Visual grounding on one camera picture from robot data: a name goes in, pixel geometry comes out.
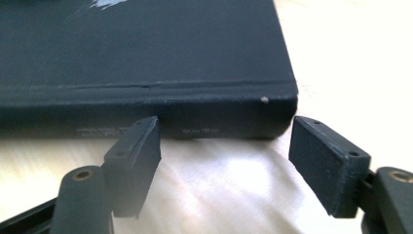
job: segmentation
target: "wooden table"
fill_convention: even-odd
[[[371,169],[413,171],[413,3],[276,3],[300,90],[297,114],[316,118],[367,151]],[[360,233],[327,216],[275,140],[162,139],[138,220],[116,233]],[[0,141],[0,220],[56,196],[74,168],[100,165],[114,139]]]

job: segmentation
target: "table surface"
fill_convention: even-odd
[[[298,115],[321,120],[372,156],[413,171],[413,2],[279,0],[300,91]],[[116,233],[360,233],[328,216],[274,140],[162,139],[139,219]],[[57,195],[72,169],[101,165],[114,139],[0,140],[0,221]]]

